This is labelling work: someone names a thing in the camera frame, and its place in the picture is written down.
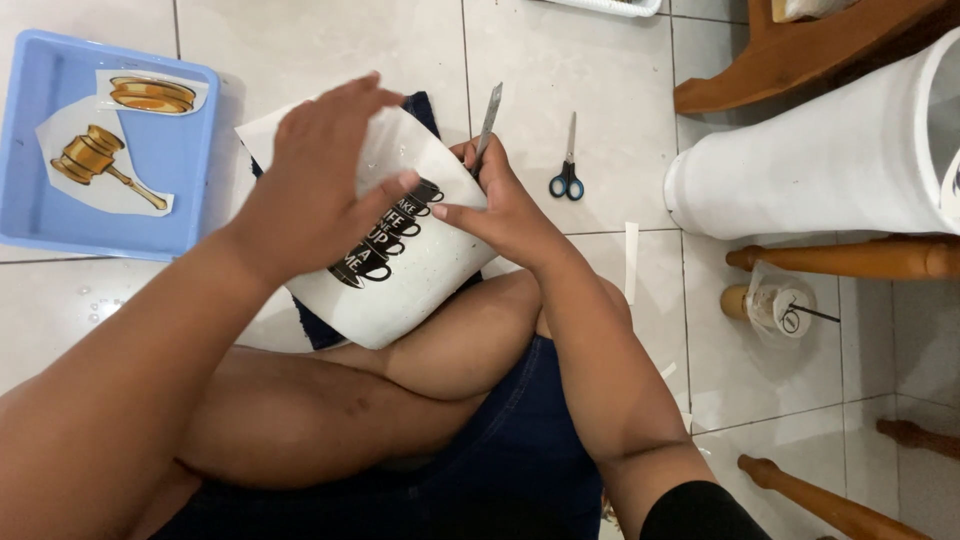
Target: dark blue cloth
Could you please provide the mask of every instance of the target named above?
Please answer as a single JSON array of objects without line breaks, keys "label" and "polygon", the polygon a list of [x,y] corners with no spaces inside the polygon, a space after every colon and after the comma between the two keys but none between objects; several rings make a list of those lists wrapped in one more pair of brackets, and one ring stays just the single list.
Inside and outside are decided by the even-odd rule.
[{"label": "dark blue cloth", "polygon": [[[514,524],[508,525],[512,537],[524,535],[524,524],[540,523],[546,527],[525,537],[596,538],[601,491],[566,409],[557,350],[552,340],[535,336],[423,468],[403,474],[373,469],[282,492],[205,481],[153,539],[470,538],[503,534],[508,523]],[[465,511],[490,501],[501,506]],[[456,529],[438,525],[443,522]]]},{"label": "dark blue cloth", "polygon": [[[430,99],[427,97],[426,92],[420,91],[414,95],[407,96],[406,101],[403,102],[403,109],[413,114],[436,138],[440,138],[440,130],[437,129],[437,122],[433,117],[433,108],[430,107]],[[260,178],[260,175],[263,174],[263,169],[260,168],[256,160],[252,160],[251,171],[256,178]],[[481,281],[483,281],[483,277],[477,272],[457,289],[456,292],[460,292]],[[339,332],[333,330],[330,325],[314,314],[307,306],[304,306],[300,300],[297,300],[296,296],[294,297],[294,306],[297,307],[297,312],[300,314],[300,325],[303,326],[303,333],[310,339],[310,345],[314,351],[336,345],[344,340],[344,337],[340,335]]]}]

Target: blue tray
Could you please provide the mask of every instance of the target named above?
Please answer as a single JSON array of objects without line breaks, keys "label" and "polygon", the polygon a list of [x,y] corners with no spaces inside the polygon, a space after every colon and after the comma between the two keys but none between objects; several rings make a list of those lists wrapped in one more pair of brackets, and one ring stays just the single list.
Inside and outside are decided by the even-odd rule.
[{"label": "blue tray", "polygon": [[[204,106],[167,116],[119,110],[137,176],[176,196],[163,217],[114,214],[50,185],[34,129],[96,93],[97,69],[143,69],[209,84]],[[16,38],[0,139],[0,242],[116,257],[172,260],[200,237],[220,79],[210,68],[40,30]]]}]

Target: wooden chair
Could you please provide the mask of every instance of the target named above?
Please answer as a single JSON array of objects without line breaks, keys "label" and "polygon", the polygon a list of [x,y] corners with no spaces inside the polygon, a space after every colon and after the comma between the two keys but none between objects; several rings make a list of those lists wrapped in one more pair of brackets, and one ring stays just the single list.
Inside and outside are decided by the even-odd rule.
[{"label": "wooden chair", "polygon": [[932,540],[901,522],[826,489],[790,476],[769,459],[742,455],[736,460],[754,483],[773,489],[853,540]]},{"label": "wooden chair", "polygon": [[783,270],[882,280],[960,279],[960,237],[949,234],[887,238],[806,248],[747,246],[727,253],[727,264],[752,272],[758,260]]},{"label": "wooden chair", "polygon": [[681,113],[732,109],[835,73],[903,34],[947,1],[860,0],[824,19],[775,23],[770,0],[750,0],[747,48],[716,77],[690,79],[677,86],[674,108]]},{"label": "wooden chair", "polygon": [[876,430],[907,448],[926,448],[960,461],[960,438],[927,431],[906,420],[877,420]]}]

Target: hand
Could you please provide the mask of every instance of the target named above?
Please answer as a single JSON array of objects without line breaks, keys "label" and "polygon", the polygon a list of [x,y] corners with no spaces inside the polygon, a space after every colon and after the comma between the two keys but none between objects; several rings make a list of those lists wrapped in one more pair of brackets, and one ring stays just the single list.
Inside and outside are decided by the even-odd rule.
[{"label": "hand", "polygon": [[420,182],[395,175],[356,196],[356,168],[371,116],[403,103],[373,72],[291,110],[276,130],[274,162],[229,230],[242,259],[280,286],[336,262]]},{"label": "hand", "polygon": [[[479,137],[450,148],[467,169],[476,161],[478,140]],[[438,204],[433,207],[433,215],[473,234],[504,258],[533,271],[562,256],[564,250],[572,249],[566,237],[523,188],[496,135],[490,135],[482,159],[479,180],[487,194],[487,209]]]}]

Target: black coffee cup graphic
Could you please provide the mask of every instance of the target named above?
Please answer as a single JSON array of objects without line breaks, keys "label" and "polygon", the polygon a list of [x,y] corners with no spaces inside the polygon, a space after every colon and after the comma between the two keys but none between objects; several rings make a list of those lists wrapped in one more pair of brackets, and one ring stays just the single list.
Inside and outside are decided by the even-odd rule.
[{"label": "black coffee cup graphic", "polygon": [[363,280],[384,282],[390,278],[394,272],[390,266],[387,266],[388,259],[389,257],[378,253],[365,240],[328,270],[341,282],[362,289],[364,288]]},{"label": "black coffee cup graphic", "polygon": [[440,187],[424,177],[420,177],[420,185],[414,187],[414,189],[410,191],[410,193],[407,193],[407,195],[417,199],[425,205],[439,203],[444,199],[444,193],[440,191]]},{"label": "black coffee cup graphic", "polygon": [[395,236],[416,236],[420,234],[420,224],[416,221],[416,217],[393,207],[383,214],[376,227]]},{"label": "black coffee cup graphic", "polygon": [[430,207],[426,203],[421,202],[419,199],[411,196],[409,193],[403,196],[400,199],[400,202],[394,205],[394,208],[401,210],[403,213],[408,213],[414,217],[423,217],[430,214]]},{"label": "black coffee cup graphic", "polygon": [[371,247],[381,255],[393,257],[400,255],[407,249],[406,246],[403,245],[402,239],[402,236],[384,231],[379,227],[374,227],[373,230],[367,234],[367,243],[369,243]]}]

